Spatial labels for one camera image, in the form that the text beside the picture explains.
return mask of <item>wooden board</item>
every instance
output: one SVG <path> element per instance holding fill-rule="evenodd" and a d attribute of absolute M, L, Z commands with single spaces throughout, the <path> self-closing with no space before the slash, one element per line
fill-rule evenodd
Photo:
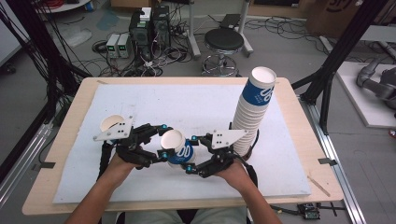
<path fill-rule="evenodd" d="M 244 85 L 246 78 L 241 77 L 89 77 L 85 78 L 78 90 L 73 104 L 64 119 L 46 161 L 56 162 L 53 169 L 42 169 L 23 205 L 25 215 L 48 215 L 71 213 L 77 203 L 53 203 L 56 190 L 61 181 L 66 158 L 78 136 L 78 129 L 91 105 L 98 86 L 102 84 L 158 84 L 158 85 Z M 325 155 L 312 131 L 308 119 L 297 100 L 287 79 L 276 79 L 276 98 L 282 111 L 290 136 L 297 149 L 304 171 L 320 187 L 308 181 L 311 195 L 302 197 L 267 198 L 268 203 L 308 203 L 334 202 L 343 199 L 344 194 L 329 165 L 321 165 L 318 159 Z M 189 209 L 207 207 L 229 207 L 244 205 L 241 198 L 216 200 L 174 200 L 166 202 L 110 203 L 107 211 L 139 211 L 158 209 Z"/>

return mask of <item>cup rim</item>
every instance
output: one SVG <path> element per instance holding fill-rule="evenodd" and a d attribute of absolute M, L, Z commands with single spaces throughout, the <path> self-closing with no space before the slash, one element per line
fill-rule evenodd
<path fill-rule="evenodd" d="M 268 67 L 258 66 L 251 70 L 248 78 L 254 86 L 269 89 L 275 84 L 276 73 Z"/>

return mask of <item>black stool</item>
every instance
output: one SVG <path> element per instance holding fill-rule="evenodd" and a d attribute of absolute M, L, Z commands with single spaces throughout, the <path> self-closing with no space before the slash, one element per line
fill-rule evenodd
<path fill-rule="evenodd" d="M 203 62 L 202 75 L 227 77 L 238 75 L 236 62 L 224 54 L 235 54 L 244 46 L 244 38 L 232 29 L 214 29 L 206 33 L 205 45 L 217 54 L 208 56 Z"/>

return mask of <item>stack of paper cups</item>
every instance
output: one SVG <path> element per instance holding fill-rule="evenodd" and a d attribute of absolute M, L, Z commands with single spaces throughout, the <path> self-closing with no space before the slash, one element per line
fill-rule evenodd
<path fill-rule="evenodd" d="M 241 156 L 249 154 L 250 145 L 270 103 L 275 81 L 276 73 L 267 67 L 254 68 L 248 77 L 233 116 L 233 129 L 248 131 L 233 144 L 233 150 Z"/>
<path fill-rule="evenodd" d="M 168 159 L 168 164 L 174 168 L 180 167 L 181 163 L 194 162 L 195 152 L 184 134 L 178 130 L 170 130 L 161 138 L 163 149 L 174 148 L 176 155 Z"/>

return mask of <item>person's hand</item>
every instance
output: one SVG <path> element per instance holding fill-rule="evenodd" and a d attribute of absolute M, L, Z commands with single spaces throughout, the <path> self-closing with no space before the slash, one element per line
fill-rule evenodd
<path fill-rule="evenodd" d="M 217 176 L 225 179 L 227 183 L 239 192 L 254 186 L 248 173 L 239 160 L 234 160 L 233 164 L 226 170 L 216 173 Z"/>
<path fill-rule="evenodd" d="M 116 189 L 126 179 L 129 173 L 138 165 L 124 161 L 117 153 L 114 154 L 110 164 L 98 181 L 103 181 L 111 188 Z"/>

